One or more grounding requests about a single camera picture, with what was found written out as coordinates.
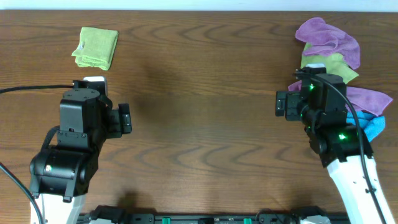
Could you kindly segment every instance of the purple towel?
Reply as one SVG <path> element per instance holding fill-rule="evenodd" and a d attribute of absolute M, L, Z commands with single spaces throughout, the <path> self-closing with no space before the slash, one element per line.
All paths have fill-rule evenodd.
<path fill-rule="evenodd" d="M 305 56 L 327 57 L 340 53 L 352 69 L 357 69 L 361 64 L 358 42 L 341 29 L 326 24 L 322 18 L 315 17 L 304 22 L 296 31 L 296 38 L 312 45 L 303 52 Z"/>
<path fill-rule="evenodd" d="M 289 91 L 301 90 L 301 81 L 291 84 L 288 89 Z M 347 86 L 347 98 L 356 111 L 365 110 L 376 116 L 382 115 L 386 106 L 392 102 L 392 98 L 384 93 L 349 86 Z"/>

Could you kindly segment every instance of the towel tag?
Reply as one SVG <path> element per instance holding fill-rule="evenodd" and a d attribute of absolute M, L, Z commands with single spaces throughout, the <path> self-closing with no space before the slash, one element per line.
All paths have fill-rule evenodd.
<path fill-rule="evenodd" d="M 78 50 L 83 50 L 83 47 L 85 47 L 85 43 L 84 42 L 80 43 L 79 46 L 77 46 L 77 49 Z"/>

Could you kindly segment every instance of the folded green towel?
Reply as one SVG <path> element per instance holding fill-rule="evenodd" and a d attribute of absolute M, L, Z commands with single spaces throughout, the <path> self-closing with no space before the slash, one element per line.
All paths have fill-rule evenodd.
<path fill-rule="evenodd" d="M 98 67 L 108 70 L 118 34 L 116 30 L 81 28 L 79 46 L 72 53 L 72 56 L 76 57 L 76 64 L 79 67 Z"/>
<path fill-rule="evenodd" d="M 311 47 L 311 44 L 305 44 L 304 50 Z M 322 63 L 326 67 L 326 72 L 329 74 L 335 74 L 343 77 L 343 81 L 347 84 L 349 81 L 353 80 L 358 76 L 358 73 L 350 69 L 347 63 L 343 59 L 343 55 L 340 53 L 333 53 L 327 57 L 322 55 L 310 55 L 301 58 L 301 67 L 305 67 L 310 63 Z"/>

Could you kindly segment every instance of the blue cloth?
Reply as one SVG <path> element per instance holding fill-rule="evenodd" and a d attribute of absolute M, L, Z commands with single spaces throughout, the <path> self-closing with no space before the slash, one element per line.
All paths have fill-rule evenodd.
<path fill-rule="evenodd" d="M 384 116 L 377 117 L 373 114 L 363 113 L 362 111 L 357 111 L 356 114 L 358 115 L 359 125 L 364 129 L 369 142 L 378 136 L 386 127 L 386 119 Z M 347 114 L 347 123 L 355 124 L 352 113 Z"/>

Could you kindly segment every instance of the stack of cloths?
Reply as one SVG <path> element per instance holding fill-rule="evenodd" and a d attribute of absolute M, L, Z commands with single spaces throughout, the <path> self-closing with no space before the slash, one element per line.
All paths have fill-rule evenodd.
<path fill-rule="evenodd" d="M 353 69 L 360 66 L 359 44 L 346 32 L 316 17 L 304 22 L 295 37 L 306 42 L 302 68 L 310 63 L 322 63 L 327 73 L 343 77 L 346 84 L 358 76 Z M 301 81 L 289 86 L 289 91 L 300 89 Z M 380 115 L 392 98 L 378 91 L 356 87 L 347 87 L 347 98 L 356 110 L 360 127 L 364 129 L 368 140 L 372 141 L 386 127 L 386 119 Z M 352 113 L 348 113 L 346 122 L 355 124 Z"/>
<path fill-rule="evenodd" d="M 72 53 L 76 57 L 76 64 L 79 67 L 109 70 L 118 34 L 115 30 L 81 28 L 79 46 Z"/>

